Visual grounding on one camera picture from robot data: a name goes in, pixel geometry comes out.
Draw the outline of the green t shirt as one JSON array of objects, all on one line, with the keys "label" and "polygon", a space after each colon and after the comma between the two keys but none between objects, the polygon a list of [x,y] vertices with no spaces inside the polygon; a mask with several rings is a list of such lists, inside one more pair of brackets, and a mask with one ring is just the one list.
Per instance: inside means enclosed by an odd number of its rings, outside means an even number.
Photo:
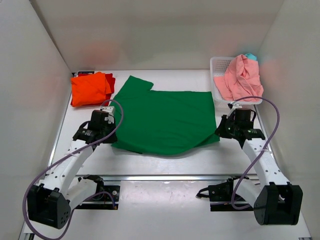
[{"label": "green t shirt", "polygon": [[210,92],[158,91],[130,76],[111,105],[119,125],[114,148],[173,156],[220,141]]}]

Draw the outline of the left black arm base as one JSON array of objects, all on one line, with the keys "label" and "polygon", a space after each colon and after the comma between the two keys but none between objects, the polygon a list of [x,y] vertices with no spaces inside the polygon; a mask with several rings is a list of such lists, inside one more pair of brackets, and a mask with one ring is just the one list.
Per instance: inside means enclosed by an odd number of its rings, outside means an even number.
[{"label": "left black arm base", "polygon": [[109,184],[99,175],[87,174],[77,179],[79,184],[93,182],[95,186],[95,196],[85,199],[78,204],[75,209],[81,210],[118,210],[120,199],[120,185]]}]

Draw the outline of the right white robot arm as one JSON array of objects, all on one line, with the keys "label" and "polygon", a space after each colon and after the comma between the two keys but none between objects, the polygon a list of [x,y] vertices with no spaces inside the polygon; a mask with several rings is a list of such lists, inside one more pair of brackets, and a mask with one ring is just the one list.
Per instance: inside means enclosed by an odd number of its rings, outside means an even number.
[{"label": "right white robot arm", "polygon": [[224,187],[229,200],[242,197],[253,209],[260,225],[296,225],[299,221],[303,191],[285,177],[271,153],[262,130],[254,128],[257,113],[248,108],[233,107],[221,117],[215,134],[237,140],[248,156],[259,179],[259,185],[244,178]]}]

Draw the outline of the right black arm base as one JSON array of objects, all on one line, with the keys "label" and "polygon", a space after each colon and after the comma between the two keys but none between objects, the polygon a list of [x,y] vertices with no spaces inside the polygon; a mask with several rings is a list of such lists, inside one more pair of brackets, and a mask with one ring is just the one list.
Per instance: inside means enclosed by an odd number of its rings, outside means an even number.
[{"label": "right black arm base", "polygon": [[223,180],[221,183],[210,184],[200,189],[195,197],[197,199],[209,199],[211,212],[252,212],[253,208],[251,206],[245,209],[234,209],[231,205],[233,187],[239,178],[239,175],[235,175]]}]

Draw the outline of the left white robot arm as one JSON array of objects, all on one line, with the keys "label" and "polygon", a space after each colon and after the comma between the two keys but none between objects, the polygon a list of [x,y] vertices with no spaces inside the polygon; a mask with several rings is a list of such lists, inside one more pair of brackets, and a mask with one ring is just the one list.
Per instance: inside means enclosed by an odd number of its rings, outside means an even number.
[{"label": "left white robot arm", "polygon": [[113,106],[94,110],[91,119],[79,126],[65,154],[66,160],[54,166],[39,185],[30,188],[27,209],[31,221],[62,229],[78,205],[104,197],[104,181],[98,175],[79,177],[76,185],[72,182],[97,146],[117,141],[115,128]]}]

